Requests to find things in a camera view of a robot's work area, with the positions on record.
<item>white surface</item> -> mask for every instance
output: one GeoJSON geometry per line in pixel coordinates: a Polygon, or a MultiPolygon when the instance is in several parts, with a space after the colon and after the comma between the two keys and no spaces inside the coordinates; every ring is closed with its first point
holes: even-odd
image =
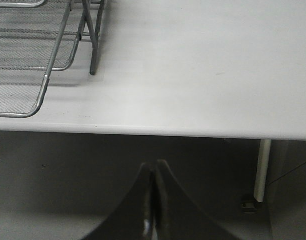
{"type": "Polygon", "coordinates": [[[0,130],[306,140],[306,0],[109,0],[101,42],[0,130]]]}

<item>dish rack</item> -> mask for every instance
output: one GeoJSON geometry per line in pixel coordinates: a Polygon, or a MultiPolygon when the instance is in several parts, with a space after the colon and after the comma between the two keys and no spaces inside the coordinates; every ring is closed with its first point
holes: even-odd
{"type": "Polygon", "coordinates": [[[51,72],[71,66],[83,37],[90,38],[90,74],[96,73],[104,5],[105,0],[0,0],[0,117],[34,115],[51,72]]]}

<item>white countertop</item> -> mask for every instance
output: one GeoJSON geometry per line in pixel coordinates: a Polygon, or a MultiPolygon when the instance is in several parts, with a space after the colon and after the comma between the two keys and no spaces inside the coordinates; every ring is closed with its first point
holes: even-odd
{"type": "Polygon", "coordinates": [[[306,140],[306,0],[108,0],[102,30],[0,130],[306,140]]]}

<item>black plastic object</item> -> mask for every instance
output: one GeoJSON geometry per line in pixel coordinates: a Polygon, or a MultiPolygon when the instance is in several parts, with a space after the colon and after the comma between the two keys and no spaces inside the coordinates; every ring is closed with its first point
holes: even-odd
{"type": "Polygon", "coordinates": [[[156,230],[159,240],[237,240],[200,210],[186,195],[168,164],[156,167],[156,230]]]}
{"type": "Polygon", "coordinates": [[[152,238],[150,165],[141,165],[135,183],[120,205],[83,240],[150,240],[152,238]]]}

